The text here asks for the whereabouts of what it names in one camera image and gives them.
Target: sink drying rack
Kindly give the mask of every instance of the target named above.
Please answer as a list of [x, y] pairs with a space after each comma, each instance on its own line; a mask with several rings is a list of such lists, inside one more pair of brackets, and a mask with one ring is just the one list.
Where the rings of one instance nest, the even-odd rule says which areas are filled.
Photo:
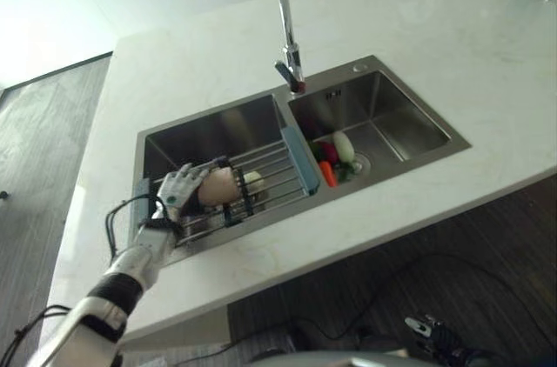
[[[235, 157], [215, 158], [199, 166], [209, 169], [232, 167], [242, 197], [229, 204], [205, 207], [201, 214], [183, 216], [180, 221], [183, 236], [176, 246], [191, 244], [218, 230], [230, 228], [313, 194], [317, 185], [312, 179], [317, 178], [310, 174], [308, 184], [308, 167], [299, 162], [301, 155], [296, 146], [296, 139], [294, 145], [288, 142], [289, 139], [288, 134], [283, 133], [283, 139], [275, 143]], [[253, 171], [257, 171], [260, 177], [246, 181], [245, 175]], [[162, 181], [163, 178], [160, 178], [155, 180], [154, 184], [160, 184]], [[251, 188], [250, 185], [255, 183], [262, 186]]]

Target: kitchen island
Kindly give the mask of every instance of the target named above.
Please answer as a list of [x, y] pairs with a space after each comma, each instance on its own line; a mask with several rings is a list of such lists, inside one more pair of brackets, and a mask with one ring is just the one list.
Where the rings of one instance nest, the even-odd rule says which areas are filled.
[[[373, 54], [472, 148], [164, 268], [131, 316], [131, 347], [172, 328], [181, 342], [166, 344], [226, 340], [227, 304], [557, 169], [555, 0], [291, 4], [306, 75]], [[282, 35], [278, 1], [253, 0], [118, 42], [49, 304], [74, 305], [106, 269], [104, 215], [132, 196], [138, 132], [283, 84], [272, 67]], [[120, 244], [128, 223], [118, 216]]]

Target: faucet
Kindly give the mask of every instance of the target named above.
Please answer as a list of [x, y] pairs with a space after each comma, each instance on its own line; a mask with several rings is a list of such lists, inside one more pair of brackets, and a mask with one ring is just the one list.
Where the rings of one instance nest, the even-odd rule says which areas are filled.
[[302, 65], [299, 58], [299, 46], [294, 40], [294, 29], [292, 27], [292, 14], [290, 12], [290, 0], [278, 0], [282, 25], [285, 30], [286, 44], [283, 48], [286, 63], [277, 61], [275, 69], [286, 80], [293, 94], [304, 93], [305, 82], [302, 73]]

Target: cable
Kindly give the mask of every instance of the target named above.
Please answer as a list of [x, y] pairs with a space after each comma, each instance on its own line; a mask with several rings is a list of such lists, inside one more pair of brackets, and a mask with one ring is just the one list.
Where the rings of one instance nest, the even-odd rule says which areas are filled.
[[[47, 313], [50, 310], [58, 310], [54, 313]], [[62, 306], [61, 304], [53, 304], [48, 306], [47, 308], [41, 310], [39, 314], [34, 317], [28, 324], [26, 324], [21, 330], [15, 330], [14, 334], [16, 335], [4, 354], [2, 355], [2, 360], [0, 360], [0, 367], [9, 367], [11, 364], [11, 360], [16, 355], [16, 351], [19, 348], [19, 345], [23, 342], [23, 340], [27, 337], [27, 334], [31, 332], [31, 330], [37, 325], [40, 321], [47, 319], [49, 317], [61, 317], [63, 315], [67, 315], [70, 311], [70, 308], [67, 306]]]
[[536, 330], [546, 340], [546, 342], [549, 344], [550, 347], [552, 347], [552, 348], [554, 347], [550, 337], [546, 334], [546, 332], [537, 323], [537, 321], [535, 320], [534, 315], [528, 309], [527, 305], [524, 303], [524, 301], [522, 299], [520, 299], [518, 294], [514, 291], [513, 287], [509, 283], [507, 283], [507, 281], [505, 281], [502, 277], [499, 277], [498, 275], [492, 273], [491, 271], [483, 268], [481, 265], [479, 265], [477, 263], [473, 263], [471, 261], [468, 261], [463, 257], [458, 257], [458, 256], [455, 256], [453, 254], [447, 254], [447, 253], [444, 253], [444, 252], [431, 252], [431, 253], [427, 253], [427, 254], [424, 254], [424, 255], [421, 255], [421, 256], [418, 256], [418, 257], [414, 258], [413, 260], [409, 261], [408, 263], [404, 264], [402, 267], [397, 269], [394, 273], [392, 273], [391, 275], [386, 277], [379, 284], [378, 288], [372, 294], [372, 296], [369, 298], [369, 300], [366, 302], [364, 307], [358, 312], [358, 314], [355, 317], [352, 318], [352, 320], [347, 324], [347, 326], [339, 334], [334, 335], [334, 334], [327, 333], [325, 330], [323, 330], [323, 328], [321, 328], [319, 326], [319, 324], [317, 322], [315, 322], [312, 319], [309, 319], [307, 317], [291, 317], [287, 321], [284, 321], [284, 322], [281, 322], [281, 323], [278, 323], [278, 324], [273, 324], [271, 326], [267, 326], [267, 327], [262, 328], [260, 330], [256, 330], [256, 331], [254, 331], [250, 334], [247, 334], [244, 337], [241, 337], [241, 338], [239, 338], [235, 341], [232, 341], [230, 344], [227, 344], [222, 350], [218, 350], [218, 351], [213, 352], [211, 354], [207, 354], [206, 356], [189, 358], [187, 360], [184, 360], [182, 362], [177, 363], [176, 366], [185, 365], [185, 364], [193, 363], [194, 361], [199, 361], [199, 360], [203, 360], [203, 359], [206, 359], [206, 358], [218, 356], [220, 354], [223, 354], [223, 353], [227, 352], [228, 350], [235, 347], [236, 345], [244, 342], [245, 340], [250, 339], [252, 337], [255, 337], [255, 336], [257, 336], [257, 335], [259, 335], [263, 332], [267, 332], [268, 330], [274, 330], [274, 329], [286, 326], [288, 324], [295, 324], [296, 322], [310, 324], [313, 328], [315, 328], [326, 339], [328, 339], [330, 341], [338, 341], [341, 338], [345, 337], [352, 330], [352, 328], [361, 320], [361, 318], [372, 308], [372, 306], [377, 302], [377, 299], [379, 298], [380, 294], [383, 292], [383, 290], [391, 282], [393, 282], [400, 275], [402, 275], [402, 274], [406, 273], [407, 271], [409, 271], [410, 269], [414, 268], [416, 265], [418, 265], [418, 264], [426, 261], [428, 258], [432, 258], [432, 257], [450, 258], [452, 260], [459, 261], [462, 264], [467, 265], [468, 267], [474, 268], [475, 270], [477, 270], [477, 271], [485, 274], [486, 276], [492, 278], [493, 280], [495, 280], [497, 283], [499, 283], [501, 286], [503, 286], [504, 289], [509, 291], [514, 296], [514, 298], [520, 303], [520, 305], [522, 306], [524, 311], [528, 314], [528, 317], [530, 318], [530, 320], [534, 324]]
[[104, 217], [104, 230], [105, 230], [105, 233], [106, 233], [106, 238], [108, 240], [108, 245], [109, 245], [110, 252], [111, 252], [111, 262], [114, 260], [114, 258], [117, 255], [116, 237], [114, 235], [114, 218], [116, 217], [116, 214], [119, 211], [121, 211], [121, 209], [126, 207], [131, 202], [134, 202], [134, 201], [139, 200], [139, 199], [149, 199], [153, 203], [159, 203], [161, 205], [162, 210], [163, 210], [163, 218], [166, 219], [167, 221], [170, 221], [170, 217], [168, 215], [168, 209], [166, 208], [166, 205], [164, 204], [163, 200], [160, 197], [158, 197], [157, 195], [152, 195], [150, 193], [146, 193], [146, 194], [135, 196], [135, 197], [132, 197], [131, 199], [123, 201], [116, 208], [114, 208], [113, 210], [108, 212], [106, 214], [106, 217]]

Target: dark wooden floor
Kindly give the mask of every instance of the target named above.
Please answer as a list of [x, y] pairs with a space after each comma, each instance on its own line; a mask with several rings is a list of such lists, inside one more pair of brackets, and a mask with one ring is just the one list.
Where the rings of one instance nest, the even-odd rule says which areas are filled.
[[[108, 59], [49, 77], [0, 103], [0, 346], [46, 302], [57, 247]], [[242, 337], [292, 316], [309, 317], [330, 334], [341, 331], [383, 279], [416, 256], [449, 252], [504, 277], [555, 344], [557, 178], [432, 225], [375, 249], [264, 290], [229, 306], [232, 335]], [[532, 360], [551, 352], [516, 298], [491, 278], [456, 261], [424, 260], [384, 288], [359, 324], [400, 340], [417, 356], [405, 316], [428, 312], [471, 346]], [[301, 324], [316, 348], [351, 349], [352, 334], [329, 341]], [[31, 336], [14, 365], [34, 348]], [[284, 329], [246, 340], [222, 356], [187, 364], [241, 365], [272, 346]], [[166, 351], [179, 360], [215, 347]], [[128, 365], [155, 357], [128, 357]]]
[[[0, 348], [46, 305], [73, 186], [110, 59], [5, 91], [0, 103]], [[13, 365], [35, 349], [39, 330]]]
[[[512, 293], [484, 273], [443, 257], [426, 258], [395, 277], [382, 289], [358, 326], [369, 326], [377, 335], [395, 337], [414, 357], [427, 359], [404, 325], [406, 316], [425, 312], [445, 321], [471, 347], [495, 351], [517, 364], [530, 364], [554, 354], [557, 339], [556, 212], [557, 177], [550, 177], [231, 304], [228, 312], [232, 337], [244, 337], [291, 317], [308, 317], [330, 335], [338, 334], [384, 279], [416, 257], [442, 252], [464, 257], [503, 278], [532, 312], [551, 343], [536, 330]], [[353, 331], [344, 339], [330, 341], [310, 325], [300, 327], [316, 349], [354, 349]], [[269, 330], [221, 356], [184, 365], [240, 366], [271, 347], [287, 348], [285, 333], [285, 328]], [[141, 365], [161, 356], [174, 365], [219, 348], [131, 354], [126, 365]]]

